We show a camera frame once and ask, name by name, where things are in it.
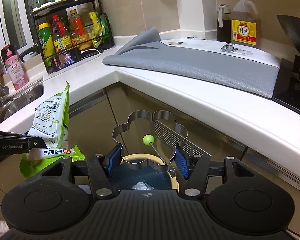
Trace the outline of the green white snack packet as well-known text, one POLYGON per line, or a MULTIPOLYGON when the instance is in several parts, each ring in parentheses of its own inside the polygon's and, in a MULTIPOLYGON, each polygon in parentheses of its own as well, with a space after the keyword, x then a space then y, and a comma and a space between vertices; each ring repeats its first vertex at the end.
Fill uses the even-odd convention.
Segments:
POLYGON ((70 157, 72 161, 85 159, 78 146, 68 147, 69 89, 70 85, 66 83, 63 92, 46 99, 36 108, 27 136, 38 137, 43 144, 33 146, 20 161, 19 170, 27 179, 62 157, 70 157))

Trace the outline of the clear plastic bag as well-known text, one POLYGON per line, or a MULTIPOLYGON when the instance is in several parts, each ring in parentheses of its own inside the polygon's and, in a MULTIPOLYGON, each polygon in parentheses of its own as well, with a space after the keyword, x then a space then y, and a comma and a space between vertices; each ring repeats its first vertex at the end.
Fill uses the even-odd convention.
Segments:
POLYGON ((157 190, 156 188, 152 187, 151 185, 139 181, 136 183, 132 188, 132 190, 157 190))

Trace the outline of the steel sink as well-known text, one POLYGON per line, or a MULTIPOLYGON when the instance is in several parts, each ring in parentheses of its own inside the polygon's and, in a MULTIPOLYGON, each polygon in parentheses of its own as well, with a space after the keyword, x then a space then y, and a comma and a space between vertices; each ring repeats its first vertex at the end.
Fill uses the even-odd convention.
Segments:
POLYGON ((14 113, 17 113, 17 111, 41 97, 44 94, 43 83, 44 80, 42 77, 6 99, 6 104, 0 106, 0 124, 14 113))

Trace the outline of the green label bottle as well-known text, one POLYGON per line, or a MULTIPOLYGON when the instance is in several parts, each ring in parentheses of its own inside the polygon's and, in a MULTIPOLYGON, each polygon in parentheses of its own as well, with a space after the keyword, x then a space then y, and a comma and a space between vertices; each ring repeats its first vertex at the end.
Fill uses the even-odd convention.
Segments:
POLYGON ((39 40, 42 46, 44 61, 47 67, 51 67, 52 55, 55 54, 55 48, 52 39, 52 33, 50 30, 50 24, 44 22, 38 26, 39 40))

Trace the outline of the smartphone showing video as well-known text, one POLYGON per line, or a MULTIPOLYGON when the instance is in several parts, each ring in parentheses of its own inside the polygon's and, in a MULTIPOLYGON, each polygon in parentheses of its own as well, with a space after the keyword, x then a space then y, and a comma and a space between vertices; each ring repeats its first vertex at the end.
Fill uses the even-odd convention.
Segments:
POLYGON ((82 60, 82 54, 80 50, 78 48, 72 48, 68 51, 65 51, 53 57, 50 60, 50 62, 52 68, 62 69, 81 60, 82 60))

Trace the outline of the orange cap oil bottle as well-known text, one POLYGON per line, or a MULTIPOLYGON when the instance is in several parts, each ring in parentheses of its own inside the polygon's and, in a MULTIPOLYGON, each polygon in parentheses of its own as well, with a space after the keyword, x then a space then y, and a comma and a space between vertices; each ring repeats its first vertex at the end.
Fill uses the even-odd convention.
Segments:
POLYGON ((93 44, 90 41, 89 34, 85 31, 81 16, 77 13, 76 9, 72 9, 70 14, 69 24, 72 45, 80 51, 91 48, 93 44))

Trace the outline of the black spice rack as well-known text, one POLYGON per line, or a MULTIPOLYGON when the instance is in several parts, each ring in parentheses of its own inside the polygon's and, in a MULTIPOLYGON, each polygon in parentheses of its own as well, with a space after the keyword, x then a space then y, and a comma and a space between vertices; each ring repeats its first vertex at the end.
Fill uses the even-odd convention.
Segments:
POLYGON ((115 46, 101 0, 33 0, 30 18, 49 74, 115 46))

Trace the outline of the black gas stove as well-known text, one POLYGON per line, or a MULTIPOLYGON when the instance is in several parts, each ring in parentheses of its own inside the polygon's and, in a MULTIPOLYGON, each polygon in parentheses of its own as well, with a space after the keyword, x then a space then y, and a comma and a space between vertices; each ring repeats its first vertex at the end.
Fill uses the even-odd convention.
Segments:
POLYGON ((281 61, 272 100, 300 114, 300 56, 281 61))

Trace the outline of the grey counter mat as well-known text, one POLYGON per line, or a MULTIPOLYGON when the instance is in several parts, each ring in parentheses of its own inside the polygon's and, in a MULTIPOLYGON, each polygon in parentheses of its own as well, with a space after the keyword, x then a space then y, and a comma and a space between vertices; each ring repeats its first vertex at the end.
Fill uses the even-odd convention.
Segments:
POLYGON ((104 64, 153 70, 224 85, 272 98, 279 69, 209 51, 167 46, 157 28, 139 33, 104 64))

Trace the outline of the small sauce packet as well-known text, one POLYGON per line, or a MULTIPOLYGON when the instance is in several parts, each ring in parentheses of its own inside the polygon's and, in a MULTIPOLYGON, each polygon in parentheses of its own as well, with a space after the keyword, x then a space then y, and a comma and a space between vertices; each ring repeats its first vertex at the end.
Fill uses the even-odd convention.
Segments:
POLYGON ((170 46, 179 46, 179 45, 182 45, 183 42, 172 42, 172 41, 170 41, 168 44, 169 44, 170 46))

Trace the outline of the white patterned cloth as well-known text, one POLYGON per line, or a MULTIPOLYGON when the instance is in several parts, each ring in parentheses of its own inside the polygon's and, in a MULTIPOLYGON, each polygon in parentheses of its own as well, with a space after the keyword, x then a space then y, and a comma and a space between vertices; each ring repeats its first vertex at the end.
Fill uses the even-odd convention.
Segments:
POLYGON ((161 43, 170 46, 168 44, 170 41, 183 42, 182 45, 173 46, 173 47, 209 51, 209 52, 219 53, 223 55, 240 57, 242 59, 263 63, 277 68, 280 67, 281 61, 277 57, 253 47, 248 47, 248 46, 233 44, 233 43, 205 40, 197 37, 161 40, 161 43))

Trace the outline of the yellow green snack bag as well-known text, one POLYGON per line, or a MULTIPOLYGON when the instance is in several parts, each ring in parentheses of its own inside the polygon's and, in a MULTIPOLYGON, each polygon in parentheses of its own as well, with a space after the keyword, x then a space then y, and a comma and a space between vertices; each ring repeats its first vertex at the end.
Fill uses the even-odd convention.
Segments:
POLYGON ((96 11, 89 12, 89 17, 93 23, 91 36, 93 46, 98 48, 101 44, 110 40, 110 32, 104 14, 99 15, 96 11))

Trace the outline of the dark soy sauce dispenser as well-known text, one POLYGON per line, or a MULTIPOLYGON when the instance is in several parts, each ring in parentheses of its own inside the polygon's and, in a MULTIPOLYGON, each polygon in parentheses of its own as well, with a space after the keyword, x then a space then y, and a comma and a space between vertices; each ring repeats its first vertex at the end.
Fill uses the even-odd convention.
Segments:
POLYGON ((231 42, 231 10, 227 4, 220 4, 217 9, 217 41, 231 42))

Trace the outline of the large cooking wine jug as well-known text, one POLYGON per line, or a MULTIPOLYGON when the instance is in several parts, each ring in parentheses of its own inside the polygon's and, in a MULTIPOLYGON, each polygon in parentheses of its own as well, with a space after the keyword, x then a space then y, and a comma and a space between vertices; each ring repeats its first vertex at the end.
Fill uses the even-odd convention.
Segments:
POLYGON ((260 46, 261 20, 251 0, 239 0, 232 10, 231 42, 255 48, 260 46))

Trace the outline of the black wok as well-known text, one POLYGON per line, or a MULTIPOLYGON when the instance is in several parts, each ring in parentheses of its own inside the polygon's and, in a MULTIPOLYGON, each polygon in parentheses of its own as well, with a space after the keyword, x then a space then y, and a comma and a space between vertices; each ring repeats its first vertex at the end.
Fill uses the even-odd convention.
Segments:
POLYGON ((293 42, 294 47, 300 54, 300 18, 288 15, 277 15, 286 36, 293 42))

